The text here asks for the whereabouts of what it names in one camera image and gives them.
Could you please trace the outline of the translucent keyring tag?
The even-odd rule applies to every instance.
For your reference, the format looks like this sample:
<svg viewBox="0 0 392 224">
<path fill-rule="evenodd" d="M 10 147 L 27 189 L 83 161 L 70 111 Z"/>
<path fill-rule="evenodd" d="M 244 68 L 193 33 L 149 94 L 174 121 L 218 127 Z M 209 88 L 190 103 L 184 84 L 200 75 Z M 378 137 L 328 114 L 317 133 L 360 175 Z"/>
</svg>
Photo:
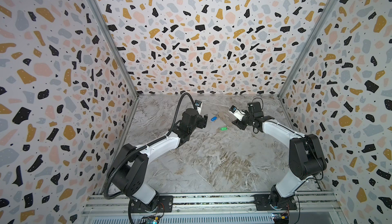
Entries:
<svg viewBox="0 0 392 224">
<path fill-rule="evenodd" d="M 230 124 L 230 123 L 232 123 L 232 121 L 235 120 L 235 118 L 233 118 L 233 116 L 228 112 L 219 112 L 217 114 L 217 117 L 219 119 L 221 119 L 226 124 Z"/>
</svg>

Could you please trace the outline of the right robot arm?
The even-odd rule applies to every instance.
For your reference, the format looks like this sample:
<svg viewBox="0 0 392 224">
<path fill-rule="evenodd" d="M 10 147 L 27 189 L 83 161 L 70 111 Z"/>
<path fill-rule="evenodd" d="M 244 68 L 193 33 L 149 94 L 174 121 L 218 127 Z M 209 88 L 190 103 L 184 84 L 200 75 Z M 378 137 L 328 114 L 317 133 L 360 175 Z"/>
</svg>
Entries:
<svg viewBox="0 0 392 224">
<path fill-rule="evenodd" d="M 280 210 L 292 201 L 296 191 L 309 179 L 323 174 L 327 168 L 326 159 L 318 137 L 314 134 L 297 132 L 271 116 L 264 115 L 258 101 L 248 103 L 247 111 L 235 106 L 229 112 L 236 117 L 232 123 L 239 129 L 248 126 L 254 133 L 264 133 L 283 143 L 289 149 L 288 165 L 290 170 L 284 178 L 271 188 L 268 198 L 273 209 Z"/>
</svg>

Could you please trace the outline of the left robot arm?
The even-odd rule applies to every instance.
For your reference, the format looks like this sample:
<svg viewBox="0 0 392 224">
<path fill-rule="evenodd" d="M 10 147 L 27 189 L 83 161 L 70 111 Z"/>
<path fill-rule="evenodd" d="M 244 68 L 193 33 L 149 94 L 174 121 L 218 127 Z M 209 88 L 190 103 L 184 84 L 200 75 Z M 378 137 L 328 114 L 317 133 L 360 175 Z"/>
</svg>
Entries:
<svg viewBox="0 0 392 224">
<path fill-rule="evenodd" d="M 113 199 L 124 194 L 130 200 L 144 204 L 149 211 L 155 209 L 159 193 L 145 183 L 147 168 L 158 157 L 188 142 L 195 129 L 206 127 L 208 116 L 202 116 L 201 110 L 200 107 L 186 109 L 167 135 L 147 144 L 125 144 L 108 170 L 104 198 Z"/>
</svg>

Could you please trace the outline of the right electronics board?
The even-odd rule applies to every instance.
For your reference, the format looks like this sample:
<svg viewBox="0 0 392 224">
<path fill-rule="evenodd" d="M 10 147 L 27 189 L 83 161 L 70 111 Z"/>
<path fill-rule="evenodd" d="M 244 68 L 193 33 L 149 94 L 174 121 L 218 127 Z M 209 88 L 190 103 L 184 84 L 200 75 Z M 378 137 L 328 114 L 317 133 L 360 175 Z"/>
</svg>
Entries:
<svg viewBox="0 0 392 224">
<path fill-rule="evenodd" d="M 274 224 L 289 224 L 290 218 L 287 213 L 273 213 L 272 214 Z"/>
</svg>

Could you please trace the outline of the electronics board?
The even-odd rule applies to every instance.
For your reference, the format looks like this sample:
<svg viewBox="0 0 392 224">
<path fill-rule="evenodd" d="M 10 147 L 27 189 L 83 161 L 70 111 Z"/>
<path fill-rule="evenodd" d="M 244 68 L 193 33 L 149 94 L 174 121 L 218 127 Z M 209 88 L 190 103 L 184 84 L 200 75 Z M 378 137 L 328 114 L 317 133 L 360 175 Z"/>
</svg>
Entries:
<svg viewBox="0 0 392 224">
<path fill-rule="evenodd" d="M 159 224 L 160 217 L 159 216 L 147 216 L 143 217 L 145 220 L 145 224 Z"/>
<path fill-rule="evenodd" d="M 274 224 L 289 224 L 290 218 L 287 213 L 273 213 L 272 214 Z"/>
</svg>

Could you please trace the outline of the left electronics board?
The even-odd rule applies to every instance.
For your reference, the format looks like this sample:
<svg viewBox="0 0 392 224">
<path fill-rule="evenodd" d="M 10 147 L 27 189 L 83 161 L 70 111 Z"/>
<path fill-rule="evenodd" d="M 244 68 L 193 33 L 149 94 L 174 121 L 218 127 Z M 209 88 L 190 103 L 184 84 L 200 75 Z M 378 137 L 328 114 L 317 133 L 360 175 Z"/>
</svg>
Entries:
<svg viewBox="0 0 392 224">
<path fill-rule="evenodd" d="M 159 216 L 147 216 L 143 217 L 145 220 L 145 224 L 159 224 L 160 217 Z"/>
</svg>

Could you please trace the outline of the right corner aluminium profile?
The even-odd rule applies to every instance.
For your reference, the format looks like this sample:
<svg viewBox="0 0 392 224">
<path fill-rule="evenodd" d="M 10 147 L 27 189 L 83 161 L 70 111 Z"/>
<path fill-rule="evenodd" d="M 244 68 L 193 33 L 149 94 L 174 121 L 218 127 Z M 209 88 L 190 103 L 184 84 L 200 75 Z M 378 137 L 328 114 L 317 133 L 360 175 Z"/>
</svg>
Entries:
<svg viewBox="0 0 392 224">
<path fill-rule="evenodd" d="M 291 68 L 290 73 L 287 76 L 286 81 L 283 84 L 282 89 L 280 90 L 278 94 L 278 98 L 280 101 L 283 101 L 285 97 L 285 93 L 288 91 L 289 87 L 291 86 L 291 83 L 293 82 L 296 72 L 299 71 L 302 63 L 304 62 L 310 48 L 312 47 L 313 43 L 317 39 L 318 34 L 322 31 L 324 24 L 327 22 L 327 20 L 330 18 L 332 11 L 335 7 L 335 5 L 338 3 L 339 0 L 328 0 L 323 12 L 320 14 L 319 19 L 317 20 L 314 28 L 312 29 L 308 39 L 306 40 L 304 47 L 302 48 L 297 60 L 295 61 L 293 67 Z"/>
</svg>

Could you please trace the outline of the corner aluminium profile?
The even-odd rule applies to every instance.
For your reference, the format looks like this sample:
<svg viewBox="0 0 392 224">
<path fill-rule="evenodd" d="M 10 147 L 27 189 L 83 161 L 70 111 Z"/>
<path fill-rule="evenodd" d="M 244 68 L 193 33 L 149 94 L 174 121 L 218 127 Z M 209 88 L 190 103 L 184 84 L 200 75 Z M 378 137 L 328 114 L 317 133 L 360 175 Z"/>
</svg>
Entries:
<svg viewBox="0 0 392 224">
<path fill-rule="evenodd" d="M 97 21 L 97 24 L 98 24 L 98 26 L 99 26 L 99 28 L 105 38 L 105 41 L 107 42 L 107 44 L 109 46 L 109 49 L 111 50 L 111 52 L 114 55 L 114 59 L 117 62 L 117 65 L 118 65 L 118 67 L 119 67 L 119 69 L 120 69 L 120 71 L 121 71 L 121 73 L 127 83 L 127 86 L 129 87 L 129 90 L 130 90 L 130 93 L 132 94 L 132 97 L 135 99 L 138 99 L 138 94 L 136 92 L 134 84 L 133 84 L 133 82 L 127 72 L 127 69 L 122 61 L 122 58 L 121 58 L 120 53 L 115 45 L 115 42 L 109 33 L 108 26 L 106 25 L 106 23 L 104 21 L 104 18 L 103 18 L 101 10 L 99 8 L 99 5 L 97 4 L 97 2 L 95 0 L 86 0 L 86 1 L 92 11 L 92 14 L 93 14 L 95 20 Z"/>
<path fill-rule="evenodd" d="M 289 87 L 291 86 L 291 83 L 293 82 L 296 72 L 299 71 L 302 63 L 304 62 L 310 48 L 312 47 L 313 43 L 317 39 L 318 34 L 322 31 L 324 24 L 327 22 L 327 20 L 330 18 L 332 11 L 335 7 L 335 5 L 338 3 L 339 0 L 328 0 L 323 12 L 320 14 L 319 19 L 317 20 L 314 28 L 312 29 L 308 39 L 306 40 L 304 47 L 302 48 L 297 60 L 295 61 L 293 67 L 291 68 L 290 73 L 287 76 L 286 81 L 283 84 L 282 89 L 280 90 L 278 94 L 278 98 L 280 101 L 283 101 L 285 97 L 285 93 L 288 91 Z"/>
</svg>

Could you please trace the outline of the left corner aluminium profile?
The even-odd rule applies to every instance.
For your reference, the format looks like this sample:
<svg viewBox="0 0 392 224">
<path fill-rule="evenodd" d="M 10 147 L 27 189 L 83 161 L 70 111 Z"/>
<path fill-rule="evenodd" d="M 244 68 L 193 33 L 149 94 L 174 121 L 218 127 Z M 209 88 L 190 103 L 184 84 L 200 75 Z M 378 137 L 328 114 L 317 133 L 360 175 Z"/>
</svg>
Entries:
<svg viewBox="0 0 392 224">
<path fill-rule="evenodd" d="M 99 26 L 99 28 L 105 38 L 105 41 L 107 42 L 107 44 L 109 46 L 109 49 L 111 50 L 111 52 L 114 55 L 114 59 L 117 62 L 117 65 L 118 65 L 118 67 L 119 67 L 119 69 L 120 69 L 120 71 L 121 71 L 121 73 L 127 83 L 127 86 L 129 87 L 129 90 L 130 90 L 130 93 L 132 94 L 132 97 L 135 99 L 138 99 L 138 94 L 136 92 L 134 84 L 133 84 L 133 82 L 127 72 L 127 69 L 122 61 L 122 58 L 121 58 L 120 53 L 115 45 L 115 42 L 109 33 L 108 26 L 106 25 L 106 23 L 104 21 L 104 18 L 103 18 L 101 10 L 99 8 L 99 5 L 97 4 L 97 2 L 95 0 L 86 0 L 86 1 L 92 11 L 92 14 L 93 14 L 95 20 L 97 21 L 97 24 L 98 24 L 98 26 Z"/>
</svg>

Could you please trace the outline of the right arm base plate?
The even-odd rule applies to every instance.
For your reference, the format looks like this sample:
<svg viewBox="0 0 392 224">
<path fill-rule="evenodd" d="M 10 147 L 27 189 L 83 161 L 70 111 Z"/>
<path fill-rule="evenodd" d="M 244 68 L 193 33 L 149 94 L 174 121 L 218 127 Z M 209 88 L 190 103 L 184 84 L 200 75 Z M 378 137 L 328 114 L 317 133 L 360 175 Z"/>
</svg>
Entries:
<svg viewBox="0 0 392 224">
<path fill-rule="evenodd" d="M 293 196 L 283 198 L 275 193 L 254 195 L 254 204 L 257 211 L 292 211 L 298 208 Z"/>
</svg>

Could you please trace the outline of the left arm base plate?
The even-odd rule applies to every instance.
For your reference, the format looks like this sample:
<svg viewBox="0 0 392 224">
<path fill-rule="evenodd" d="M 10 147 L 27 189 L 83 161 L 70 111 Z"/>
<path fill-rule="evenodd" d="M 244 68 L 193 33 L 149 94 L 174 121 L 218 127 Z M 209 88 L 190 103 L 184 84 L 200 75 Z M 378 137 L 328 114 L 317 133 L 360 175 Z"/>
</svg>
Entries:
<svg viewBox="0 0 392 224">
<path fill-rule="evenodd" d="M 153 214 L 172 212 L 174 203 L 173 195 L 160 195 L 152 199 L 149 204 L 141 200 L 131 199 L 128 206 L 129 213 Z"/>
</svg>

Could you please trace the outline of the aluminium mounting rail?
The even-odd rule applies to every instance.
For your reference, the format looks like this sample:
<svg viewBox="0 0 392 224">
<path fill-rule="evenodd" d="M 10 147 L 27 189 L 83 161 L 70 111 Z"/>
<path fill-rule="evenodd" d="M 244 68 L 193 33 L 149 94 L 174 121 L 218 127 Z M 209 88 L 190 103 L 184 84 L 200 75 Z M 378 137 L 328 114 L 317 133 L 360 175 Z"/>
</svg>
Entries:
<svg viewBox="0 0 392 224">
<path fill-rule="evenodd" d="M 121 195 L 107 200 L 93 195 L 82 212 L 82 224 L 145 224 L 143 217 L 159 216 L 159 224 L 274 224 L 273 213 L 287 213 L 289 224 L 346 224 L 343 211 L 329 191 L 299 191 L 294 195 L 297 210 L 257 211 L 254 195 L 245 193 L 169 193 L 172 212 L 129 213 L 130 200 Z"/>
</svg>

